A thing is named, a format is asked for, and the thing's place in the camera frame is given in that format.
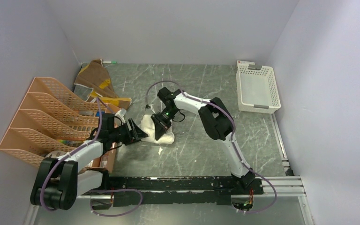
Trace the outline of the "brown yellow cloth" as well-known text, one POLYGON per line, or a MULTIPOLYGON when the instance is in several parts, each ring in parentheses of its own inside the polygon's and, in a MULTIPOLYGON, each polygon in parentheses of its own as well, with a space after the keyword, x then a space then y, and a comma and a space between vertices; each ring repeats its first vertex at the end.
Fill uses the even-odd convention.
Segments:
POLYGON ((88 102, 94 102, 94 98, 100 98, 103 103, 110 103, 119 108, 127 110, 132 99, 119 97, 114 91, 112 80, 102 59, 95 59, 83 67, 78 73, 74 85, 85 87, 91 90, 87 96, 88 102))

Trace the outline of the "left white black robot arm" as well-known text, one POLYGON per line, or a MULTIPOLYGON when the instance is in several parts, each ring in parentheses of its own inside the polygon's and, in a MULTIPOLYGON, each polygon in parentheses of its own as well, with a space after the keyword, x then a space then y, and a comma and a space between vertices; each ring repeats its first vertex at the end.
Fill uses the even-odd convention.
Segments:
POLYGON ((113 190, 106 169, 82 169, 92 160, 114 149, 113 144, 129 145, 148 137, 132 119, 115 126, 117 116, 100 115, 98 127, 76 149, 58 158, 46 157, 39 166, 30 194, 30 203, 48 211, 70 209, 78 196, 87 192, 105 195, 113 190))

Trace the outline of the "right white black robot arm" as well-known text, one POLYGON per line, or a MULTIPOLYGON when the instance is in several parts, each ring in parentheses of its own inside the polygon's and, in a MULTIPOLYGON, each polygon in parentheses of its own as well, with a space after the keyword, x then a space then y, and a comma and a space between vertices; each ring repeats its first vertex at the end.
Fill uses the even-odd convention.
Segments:
POLYGON ((246 194, 252 188, 256 174, 246 162, 235 137, 235 123, 221 99, 203 99, 178 89, 171 92, 160 89, 157 97, 163 102, 163 111, 151 116, 155 129, 155 140, 159 140, 172 126, 175 114, 181 110, 199 116, 206 134, 218 141, 229 161, 234 188, 239 194, 246 194))

